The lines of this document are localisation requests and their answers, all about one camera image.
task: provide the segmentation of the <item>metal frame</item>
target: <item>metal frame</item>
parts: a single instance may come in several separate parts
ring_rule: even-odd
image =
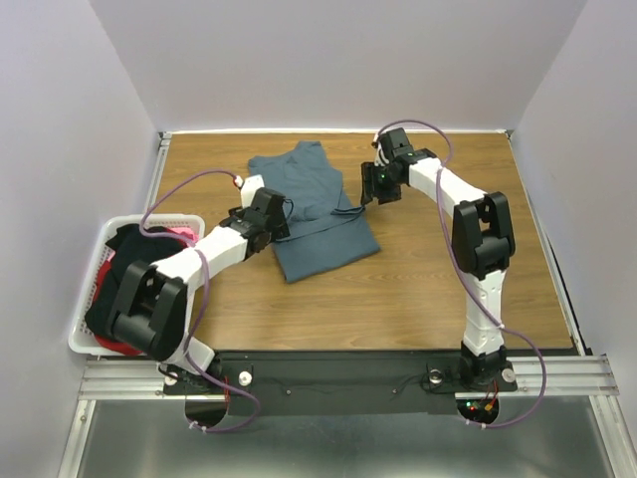
[[[151,179],[145,206],[154,202],[161,175],[170,148],[172,133],[162,132],[157,152],[157,161]],[[546,395],[587,395],[599,426],[604,446],[615,476],[631,478],[637,476],[637,453],[630,438],[619,406],[619,389],[615,382],[608,358],[586,356],[584,342],[565,286],[550,248],[550,243],[537,217],[531,198],[525,189],[531,217],[544,252],[550,276],[564,314],[566,326],[580,357],[546,357],[548,384]],[[515,366],[519,390],[502,393],[502,396],[537,395],[541,374],[536,358],[510,358]],[[80,472],[82,456],[89,438],[91,423],[98,400],[149,400],[184,399],[180,395],[163,393],[164,376],[155,363],[143,359],[89,359],[85,368],[78,396],[78,406],[63,456],[59,477],[76,477]],[[473,397],[471,393],[458,393],[458,398]],[[188,396],[188,399],[223,400],[223,395]]]

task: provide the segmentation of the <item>screw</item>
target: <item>screw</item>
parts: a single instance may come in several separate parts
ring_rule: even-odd
[[[437,368],[429,370],[429,383],[432,385],[439,385],[442,383],[442,372]]]
[[[502,378],[506,383],[513,383],[516,381],[516,373],[510,368],[502,370]]]
[[[239,373],[239,384],[241,386],[248,386],[250,383],[252,383],[252,376],[248,371],[244,370]]]

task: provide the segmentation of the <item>metal floor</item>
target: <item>metal floor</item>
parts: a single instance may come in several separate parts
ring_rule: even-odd
[[[502,418],[532,398],[503,398]],[[533,420],[481,431],[427,414],[263,417],[245,431],[188,429],[183,402],[100,401],[80,475],[101,478],[614,476],[587,396],[545,400]]]

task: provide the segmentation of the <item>dual-arm robot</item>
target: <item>dual-arm robot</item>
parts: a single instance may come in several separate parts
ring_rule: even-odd
[[[363,205],[374,198],[379,204],[399,200],[402,184],[436,201],[441,162],[435,154],[428,149],[415,150],[403,128],[381,134],[374,145],[375,161],[361,166]],[[443,209],[453,217],[452,247],[458,265],[472,292],[500,320],[503,281],[515,253],[507,198],[499,192],[487,194],[447,169],[441,186]],[[229,217],[194,248],[150,265],[137,262],[129,266],[108,318],[113,338],[158,362],[191,373],[197,373],[197,367],[212,369],[214,351],[195,339],[190,341],[188,352],[197,367],[186,359],[188,297],[204,284],[206,274],[210,279],[289,235],[285,197],[266,188],[261,176],[246,179],[241,201],[242,206],[231,210]],[[501,327],[494,325],[468,295],[467,327],[456,367],[465,390],[484,389],[504,369],[511,368]]]

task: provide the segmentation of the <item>wire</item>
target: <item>wire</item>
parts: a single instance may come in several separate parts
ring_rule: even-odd
[[[454,145],[451,142],[451,139],[449,138],[449,136],[444,131],[439,129],[437,126],[435,126],[435,125],[433,125],[433,124],[431,124],[431,123],[429,123],[427,121],[423,121],[423,120],[420,120],[420,119],[399,119],[397,121],[392,121],[392,122],[386,124],[385,126],[383,126],[381,129],[379,129],[378,132],[376,133],[376,136],[374,137],[374,142],[377,142],[378,137],[381,134],[383,134],[388,128],[390,128],[392,126],[396,126],[397,124],[404,124],[406,122],[412,122],[412,123],[415,123],[415,124],[421,124],[421,125],[426,126],[426,127],[430,128],[430,129],[433,129],[438,134],[440,134],[442,136],[442,138],[445,140],[445,142],[447,143],[447,147],[448,147],[447,157],[445,157],[445,159],[441,162],[440,168],[438,169],[438,173],[436,174],[436,205],[438,206],[438,219],[440,219],[440,226],[442,227],[442,233],[443,233],[443,236],[445,237],[445,245],[447,246],[447,252],[449,253],[449,257],[451,259],[451,264],[453,265],[454,270],[456,271],[456,275],[458,276],[458,279],[460,280],[460,283],[463,285],[463,287],[465,288],[465,291],[467,291],[467,294],[469,295],[469,297],[471,297],[471,299],[474,301],[476,306],[478,306],[478,308],[483,312],[483,314],[485,314],[485,316],[492,322],[492,324],[494,326],[496,326],[498,329],[501,329],[506,334],[509,334],[511,336],[516,336],[516,337],[522,339],[523,341],[525,341],[527,344],[529,344],[529,346],[532,348],[533,352],[537,356],[537,359],[539,360],[539,366],[541,368],[541,387],[539,388],[539,395],[537,396],[537,400],[533,403],[531,408],[529,408],[522,415],[520,415],[520,416],[518,416],[516,418],[513,418],[511,420],[505,421],[504,423],[497,423],[497,424],[487,425],[485,423],[478,423],[478,422],[470,421],[470,420],[467,421],[467,424],[473,423],[476,426],[481,426],[483,428],[492,428],[492,429],[507,428],[507,427],[509,427],[511,425],[515,425],[516,423],[520,423],[521,421],[526,420],[539,407],[539,404],[541,403],[542,399],[544,398],[544,393],[546,392],[546,380],[547,380],[546,363],[544,362],[544,358],[541,355],[541,352],[539,351],[537,346],[533,343],[533,341],[528,336],[526,336],[522,332],[518,332],[518,331],[514,331],[514,330],[506,328],[480,302],[480,299],[471,290],[471,288],[469,286],[469,283],[468,283],[467,279],[464,276],[464,273],[460,270],[460,266],[458,266],[458,261],[456,260],[456,256],[454,255],[454,251],[453,251],[453,248],[451,246],[451,238],[450,238],[450,234],[449,234],[449,228],[447,227],[447,222],[445,221],[445,212],[443,210],[443,200],[442,200],[442,185],[441,185],[442,173],[447,168],[447,164],[449,163],[449,161],[451,161],[452,157],[454,156]]]
[[[227,169],[219,169],[219,168],[207,169],[205,171],[200,171],[200,172],[198,172],[196,174],[193,174],[188,179],[180,182],[175,187],[173,187],[168,192],[166,192],[152,206],[150,206],[148,208],[148,210],[144,213],[144,215],[141,217],[141,220],[139,221],[139,232],[141,233],[141,235],[145,236],[145,237],[165,237],[165,238],[170,238],[170,239],[177,239],[179,241],[185,242],[189,247],[194,248],[195,247],[195,242],[192,241],[191,239],[187,238],[187,237],[182,236],[181,234],[177,234],[175,232],[149,232],[149,231],[147,231],[144,228],[144,224],[148,220],[148,217],[150,216],[150,214],[152,214],[152,212],[159,206],[159,204],[161,204],[163,201],[165,201],[168,197],[170,197],[172,194],[174,194],[176,191],[181,189],[186,184],[188,184],[188,183],[194,181],[195,179],[197,179],[198,177],[204,176],[206,174],[227,174],[230,177],[232,177],[233,183],[235,184],[235,186],[239,187],[236,184],[237,178],[239,176],[237,174],[227,170]],[[188,361],[188,363],[190,363],[190,366],[192,366],[197,371],[197,373],[199,373],[201,376],[203,376],[209,382],[213,383],[214,385],[217,385],[218,387],[222,388],[225,391],[233,392],[233,393],[235,393],[237,395],[241,395],[241,396],[244,396],[244,397],[248,398],[249,400],[251,400],[255,404],[255,409],[254,409],[252,415],[250,415],[245,420],[243,420],[240,423],[237,423],[235,425],[227,426],[227,427],[224,427],[224,428],[208,428],[208,427],[200,425],[196,421],[193,421],[193,420],[190,420],[190,419],[188,419],[188,422],[190,423],[190,426],[192,428],[196,428],[198,430],[201,430],[204,433],[223,433],[223,432],[227,432],[227,431],[235,431],[235,430],[238,430],[239,428],[242,428],[242,427],[246,426],[247,424],[251,423],[257,417],[257,415],[259,415],[259,412],[261,411],[261,402],[259,401],[259,399],[255,395],[247,392],[246,390],[242,390],[241,388],[237,388],[237,387],[232,386],[232,385],[230,385],[228,383],[225,383],[224,381],[221,381],[221,380],[215,378],[214,376],[210,375],[209,373],[207,373],[206,370],[202,369],[192,359],[192,357],[190,356],[190,353],[188,352],[188,348],[190,347],[190,342],[192,341],[192,338],[194,337],[195,332],[197,331],[197,328],[199,327],[199,324],[201,324],[201,320],[203,319],[204,313],[206,312],[206,308],[208,307],[208,304],[210,302],[210,271],[208,269],[208,261],[206,260],[206,256],[204,256],[204,254],[201,251],[198,251],[197,249],[194,249],[194,251],[197,253],[199,258],[201,259],[201,266],[202,266],[203,278],[204,278],[204,281],[203,281],[203,298],[202,298],[202,301],[201,301],[201,307],[199,308],[199,311],[197,313],[197,318],[195,319],[194,324],[190,328],[190,331],[188,331],[188,335],[187,335],[186,340],[184,341],[184,344],[183,344],[184,356],[185,356],[186,360]]]
[[[494,397],[491,400],[491,403],[489,403],[490,406],[494,406],[496,404],[496,400],[498,399],[498,383],[494,380],[494,385],[496,386],[496,392],[494,393]]]

